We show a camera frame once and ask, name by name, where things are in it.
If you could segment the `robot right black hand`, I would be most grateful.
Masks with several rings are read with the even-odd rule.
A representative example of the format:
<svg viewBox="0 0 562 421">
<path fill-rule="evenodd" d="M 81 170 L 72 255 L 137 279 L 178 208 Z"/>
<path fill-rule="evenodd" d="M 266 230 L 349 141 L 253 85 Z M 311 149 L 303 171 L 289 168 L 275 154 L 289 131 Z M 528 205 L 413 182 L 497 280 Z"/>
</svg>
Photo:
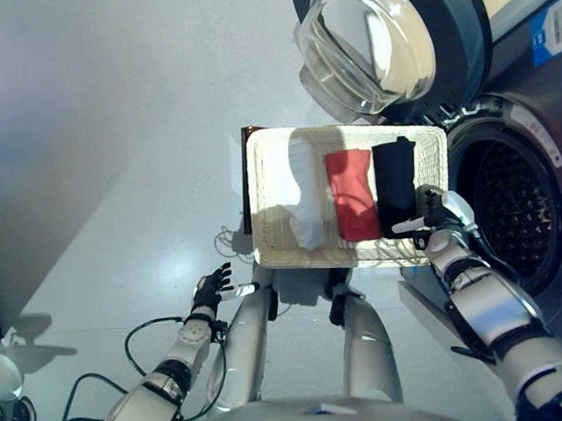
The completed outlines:
<svg viewBox="0 0 562 421">
<path fill-rule="evenodd" d="M 418 216 L 392 225 L 390 231 L 398 238 L 408 235 L 418 250 L 427 249 L 433 233 L 458 223 L 458 218 L 443 205 L 443 198 L 444 191 L 440 189 L 419 190 L 416 194 Z"/>
</svg>

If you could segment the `robot left black hand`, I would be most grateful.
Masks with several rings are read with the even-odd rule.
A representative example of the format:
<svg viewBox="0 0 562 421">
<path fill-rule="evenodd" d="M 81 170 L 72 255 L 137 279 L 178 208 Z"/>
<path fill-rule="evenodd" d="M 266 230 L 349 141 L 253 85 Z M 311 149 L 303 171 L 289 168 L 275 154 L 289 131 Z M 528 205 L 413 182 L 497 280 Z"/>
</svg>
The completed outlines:
<svg viewBox="0 0 562 421">
<path fill-rule="evenodd" d="M 259 289 L 257 282 L 231 283 L 232 264 L 226 262 L 197 282 L 190 312 L 198 313 L 206 308 L 217 314 L 221 301 L 234 300 L 251 295 Z"/>
</svg>

